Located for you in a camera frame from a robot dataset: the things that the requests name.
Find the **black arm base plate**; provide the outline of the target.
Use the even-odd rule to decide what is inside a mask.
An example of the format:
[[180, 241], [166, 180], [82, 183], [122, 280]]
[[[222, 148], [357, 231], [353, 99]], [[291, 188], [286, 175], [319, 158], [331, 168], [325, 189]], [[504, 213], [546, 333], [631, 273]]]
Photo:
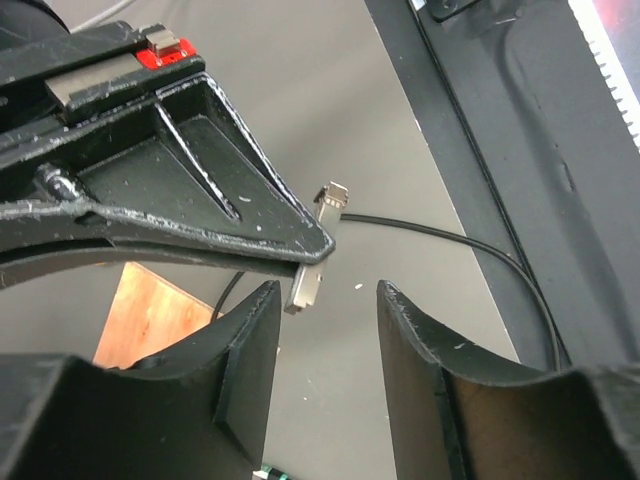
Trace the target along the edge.
[[565, 360], [639, 358], [639, 149], [569, 1], [367, 5], [470, 235], [520, 260]]

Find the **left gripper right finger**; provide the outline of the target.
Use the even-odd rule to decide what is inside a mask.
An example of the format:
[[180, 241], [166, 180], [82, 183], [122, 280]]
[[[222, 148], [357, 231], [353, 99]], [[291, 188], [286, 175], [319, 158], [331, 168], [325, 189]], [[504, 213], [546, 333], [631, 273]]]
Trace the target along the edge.
[[639, 369], [545, 373], [503, 358], [377, 287], [396, 474], [401, 479], [635, 479]]

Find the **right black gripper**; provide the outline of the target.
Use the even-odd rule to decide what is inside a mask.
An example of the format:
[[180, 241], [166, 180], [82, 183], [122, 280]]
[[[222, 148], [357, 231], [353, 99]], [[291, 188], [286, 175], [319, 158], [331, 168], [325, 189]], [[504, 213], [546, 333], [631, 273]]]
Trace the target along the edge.
[[54, 115], [76, 125], [202, 71], [193, 44], [161, 24], [70, 31], [44, 1], [1, 4], [1, 131]]

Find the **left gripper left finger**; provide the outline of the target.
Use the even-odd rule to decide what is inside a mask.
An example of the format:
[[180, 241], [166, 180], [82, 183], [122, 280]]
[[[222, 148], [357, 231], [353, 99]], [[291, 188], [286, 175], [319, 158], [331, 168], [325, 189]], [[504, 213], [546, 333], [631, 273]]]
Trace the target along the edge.
[[281, 322], [267, 281], [127, 369], [1, 358], [5, 479], [248, 479], [262, 463]]

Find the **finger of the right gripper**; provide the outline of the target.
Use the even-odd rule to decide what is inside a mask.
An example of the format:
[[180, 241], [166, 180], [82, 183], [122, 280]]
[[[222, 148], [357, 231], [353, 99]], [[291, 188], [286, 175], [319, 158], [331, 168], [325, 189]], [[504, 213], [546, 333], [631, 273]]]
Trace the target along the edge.
[[1, 284], [100, 262], [292, 275], [335, 248], [218, 83], [190, 76], [79, 124], [1, 137]]

